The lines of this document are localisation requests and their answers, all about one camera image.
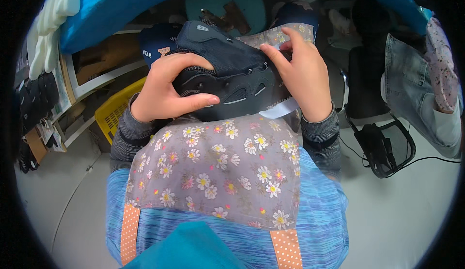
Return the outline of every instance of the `shoe logo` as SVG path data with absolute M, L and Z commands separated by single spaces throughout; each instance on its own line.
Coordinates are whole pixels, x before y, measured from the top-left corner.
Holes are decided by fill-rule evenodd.
M 184 96 L 188 96 L 188 95 L 192 95 L 192 94 L 196 95 L 199 92 L 200 92 L 200 90 L 198 90 L 198 89 L 188 89 L 188 90 L 184 91 L 183 93 L 181 93 L 180 96 L 184 97 Z
M 149 57 L 149 58 L 151 58 L 151 56 L 152 56 L 152 53 L 149 53 L 149 52 L 147 52 L 145 50 L 142 50 L 142 54 Z
M 204 27 L 204 26 L 201 26 L 201 25 L 197 25 L 197 29 L 200 30 L 200 31 L 208 32 L 208 28 Z

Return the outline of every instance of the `navy cap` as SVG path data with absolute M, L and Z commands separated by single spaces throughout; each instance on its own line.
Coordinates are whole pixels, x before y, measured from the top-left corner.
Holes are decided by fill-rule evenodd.
M 162 55 L 176 50 L 176 39 L 181 29 L 180 24 L 160 23 L 139 33 L 140 50 L 149 68 Z

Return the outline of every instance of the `white floor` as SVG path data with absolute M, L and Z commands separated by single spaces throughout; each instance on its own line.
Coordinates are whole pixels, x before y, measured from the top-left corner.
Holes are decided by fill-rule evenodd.
M 439 156 L 414 128 L 410 133 L 417 146 L 416 159 Z M 341 137 L 362 155 L 351 130 L 341 130 Z M 342 154 L 350 246 L 341 268 L 415 267 L 450 206 L 459 165 L 428 159 L 392 178 L 378 179 L 344 145 Z M 60 268 L 118 268 L 105 246 L 108 175 L 109 156 L 96 153 L 88 133 L 67 153 L 47 155 L 37 171 L 17 173 L 33 227 Z M 71 196 L 52 249 L 55 229 Z

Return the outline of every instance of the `fingernail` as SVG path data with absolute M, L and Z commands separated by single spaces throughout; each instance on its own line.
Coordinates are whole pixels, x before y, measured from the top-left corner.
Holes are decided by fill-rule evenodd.
M 209 104 L 217 104 L 219 103 L 219 98 L 218 97 L 212 97 L 208 100 Z

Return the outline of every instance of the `hand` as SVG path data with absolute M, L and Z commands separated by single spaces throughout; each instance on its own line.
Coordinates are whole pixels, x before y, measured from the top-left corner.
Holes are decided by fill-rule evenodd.
M 199 93 L 180 97 L 174 90 L 173 80 L 184 68 L 190 66 L 213 70 L 212 64 L 194 53 L 175 53 L 152 63 L 144 87 L 131 105 L 132 116 L 143 122 L 176 118 L 207 105 L 219 103 L 216 95 Z
M 262 44 L 260 49 L 275 64 L 287 90 L 299 103 L 305 119 L 310 122 L 322 121 L 333 110 L 326 63 L 317 47 L 305 42 L 298 31 L 291 28 L 282 28 L 282 31 L 291 40 L 279 48 L 293 51 L 291 62 L 270 45 Z

